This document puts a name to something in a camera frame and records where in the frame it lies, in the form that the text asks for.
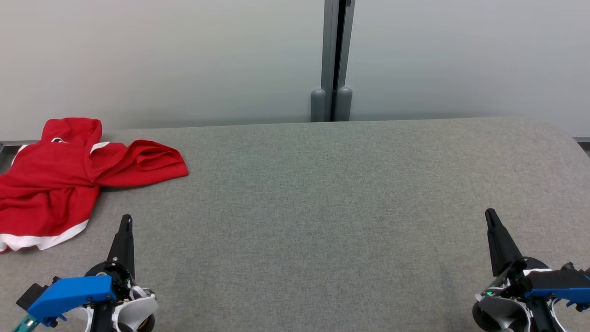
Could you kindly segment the grey partition post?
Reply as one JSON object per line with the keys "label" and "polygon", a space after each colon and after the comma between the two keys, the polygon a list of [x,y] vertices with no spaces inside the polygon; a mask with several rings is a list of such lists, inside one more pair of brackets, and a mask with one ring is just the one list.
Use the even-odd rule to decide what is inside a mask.
{"label": "grey partition post", "polygon": [[320,89],[326,92],[325,122],[334,121],[334,103],[339,88],[347,87],[356,0],[324,0],[322,75]]}

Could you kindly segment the red Bulls basketball shorts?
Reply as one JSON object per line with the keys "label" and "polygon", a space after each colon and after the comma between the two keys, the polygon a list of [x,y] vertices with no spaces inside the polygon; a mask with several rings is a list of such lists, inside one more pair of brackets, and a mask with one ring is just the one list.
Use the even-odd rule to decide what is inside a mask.
{"label": "red Bulls basketball shorts", "polygon": [[86,229],[100,188],[86,177],[84,153],[55,142],[17,151],[0,175],[0,254],[45,250]]}

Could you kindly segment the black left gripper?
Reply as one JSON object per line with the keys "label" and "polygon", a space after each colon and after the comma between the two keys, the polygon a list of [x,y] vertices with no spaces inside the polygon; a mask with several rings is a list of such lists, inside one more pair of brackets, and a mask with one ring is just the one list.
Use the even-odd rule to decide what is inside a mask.
{"label": "black left gripper", "polygon": [[137,327],[122,323],[120,320],[115,322],[112,318],[117,307],[139,298],[139,292],[134,283],[135,252],[133,219],[130,214],[122,216],[107,260],[95,265],[86,273],[87,277],[110,277],[110,293],[106,299],[92,300],[86,306],[86,309],[90,309],[92,313],[87,321],[87,332],[137,332]]}

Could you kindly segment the grey fabric covered surface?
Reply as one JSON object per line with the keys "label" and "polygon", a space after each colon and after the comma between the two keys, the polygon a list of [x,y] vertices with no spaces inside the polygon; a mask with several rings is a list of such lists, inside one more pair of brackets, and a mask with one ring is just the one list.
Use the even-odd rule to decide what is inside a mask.
{"label": "grey fabric covered surface", "polygon": [[524,255],[590,267],[590,158],[530,119],[104,131],[184,157],[189,176],[105,189],[80,235],[0,254],[0,332],[34,282],[77,277],[134,221],[154,332],[478,332],[493,277],[484,212]]}

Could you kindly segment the grey cylinder post foot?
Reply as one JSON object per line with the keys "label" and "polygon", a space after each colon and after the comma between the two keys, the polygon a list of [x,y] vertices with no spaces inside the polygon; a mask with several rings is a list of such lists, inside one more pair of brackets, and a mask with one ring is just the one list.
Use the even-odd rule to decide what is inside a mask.
{"label": "grey cylinder post foot", "polygon": [[326,118],[326,92],[314,89],[310,97],[310,122],[324,122]]}
{"label": "grey cylinder post foot", "polygon": [[339,88],[334,103],[334,121],[350,121],[353,91],[351,88]]}

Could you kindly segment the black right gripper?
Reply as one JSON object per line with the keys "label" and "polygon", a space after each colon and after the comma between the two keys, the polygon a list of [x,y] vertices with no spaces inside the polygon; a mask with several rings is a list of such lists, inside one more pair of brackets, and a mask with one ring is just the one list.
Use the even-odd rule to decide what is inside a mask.
{"label": "black right gripper", "polygon": [[547,273],[551,269],[542,261],[523,256],[493,208],[485,211],[490,262],[495,279],[481,292],[482,297],[524,298],[530,273]]}

